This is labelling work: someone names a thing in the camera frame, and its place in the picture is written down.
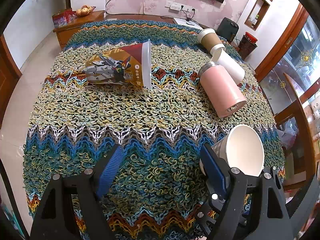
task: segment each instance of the wooden nightstand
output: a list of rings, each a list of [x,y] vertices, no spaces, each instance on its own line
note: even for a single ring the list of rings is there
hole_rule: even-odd
[[[71,36],[80,30],[81,25],[85,23],[103,21],[103,15],[104,11],[93,11],[87,16],[76,18],[73,22],[66,26],[54,29],[53,32],[57,33],[57,38],[61,49],[65,47]]]

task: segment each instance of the robot illustration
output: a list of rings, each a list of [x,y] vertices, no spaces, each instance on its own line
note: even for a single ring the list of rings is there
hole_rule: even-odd
[[[86,69],[88,81],[111,81],[119,84],[126,84],[125,80],[130,76],[129,73],[124,73],[124,70],[131,67],[130,58],[125,60],[114,60],[111,57],[106,57],[102,54],[98,54],[100,61],[93,61],[93,66],[89,66]]]

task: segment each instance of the wall socket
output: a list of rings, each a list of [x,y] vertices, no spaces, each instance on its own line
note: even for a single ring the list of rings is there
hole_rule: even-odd
[[[187,12],[189,11],[190,13],[192,13],[192,9],[195,9],[193,6],[190,5],[186,5],[183,3],[177,3],[177,2],[172,2],[172,1],[166,1],[164,7],[168,7],[171,10],[175,10],[175,11],[180,11],[181,10],[181,5],[183,5],[183,11]]]

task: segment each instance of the metal screw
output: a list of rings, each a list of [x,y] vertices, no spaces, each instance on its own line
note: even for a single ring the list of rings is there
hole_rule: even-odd
[[[92,172],[93,172],[93,169],[91,168],[87,168],[84,170],[84,174],[87,174],[87,175],[91,174]]]
[[[266,178],[266,179],[271,179],[271,175],[270,173],[264,173],[263,176]]]
[[[52,178],[53,178],[54,180],[60,179],[60,174],[54,174],[54,175],[52,176]]]
[[[231,168],[231,172],[233,174],[239,174],[240,173],[240,170],[238,168]]]

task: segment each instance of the beige floor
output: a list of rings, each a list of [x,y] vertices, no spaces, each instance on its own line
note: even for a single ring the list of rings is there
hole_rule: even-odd
[[[55,57],[61,52],[55,33],[50,33],[28,57],[21,68],[20,78],[10,98],[0,130],[0,158],[10,180],[22,220],[30,233],[32,218],[22,179],[23,145],[26,142],[28,121],[33,104],[41,90]],[[0,195],[10,209],[6,190],[0,177]]]

